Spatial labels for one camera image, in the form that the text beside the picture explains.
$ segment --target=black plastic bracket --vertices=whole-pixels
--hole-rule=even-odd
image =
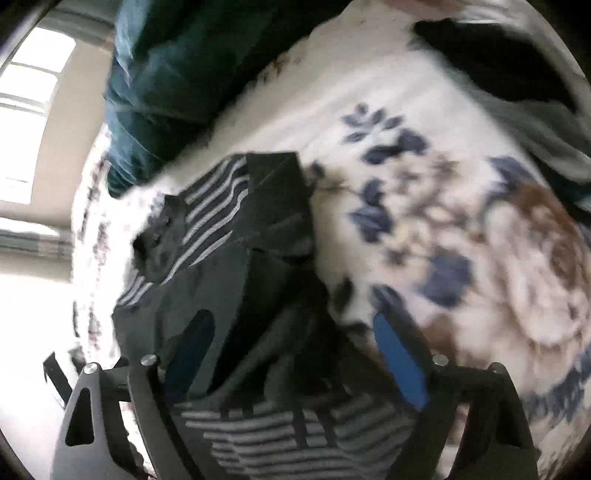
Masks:
[[[430,401],[387,479],[431,480],[459,404],[470,410],[448,480],[537,480],[537,453],[505,367],[434,365]]]
[[[145,480],[127,440],[120,401],[132,401],[150,460],[160,480],[201,480],[175,445],[174,426],[154,391],[157,361],[104,371],[89,364],[66,407],[51,469],[52,480]]]

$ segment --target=dark clothing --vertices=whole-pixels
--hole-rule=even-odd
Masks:
[[[205,478],[386,477],[417,413],[327,312],[295,154],[226,159],[134,247],[117,339],[132,362],[158,353]]]
[[[350,0],[124,0],[106,100],[113,197],[150,181],[279,54]]]
[[[453,20],[417,22],[414,31],[491,95],[510,102],[555,100],[576,110],[560,76],[525,35]]]

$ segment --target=window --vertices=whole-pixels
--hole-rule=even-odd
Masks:
[[[35,28],[0,76],[0,200],[31,202],[51,100],[76,42]]]

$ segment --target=bed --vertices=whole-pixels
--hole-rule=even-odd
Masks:
[[[377,306],[402,297],[432,351],[505,364],[549,479],[591,421],[589,248],[525,152],[415,47],[412,21],[353,1],[261,72],[210,135],[117,200],[103,127],[73,206],[74,323],[86,361],[112,368],[113,308],[122,292],[139,294],[131,244],[164,196],[231,153],[296,151],[313,189],[317,272],[335,297],[352,292],[335,320],[370,325]],[[518,195],[491,200],[514,181]],[[459,411],[443,475],[464,420]]]

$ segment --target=black strap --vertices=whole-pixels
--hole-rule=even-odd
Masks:
[[[64,405],[67,405],[72,396],[72,387],[70,386],[64,371],[61,369],[60,364],[57,363],[55,352],[52,352],[43,362],[43,373],[45,381],[47,382],[47,377],[49,377],[49,380],[53,383],[57,393],[64,401]]]

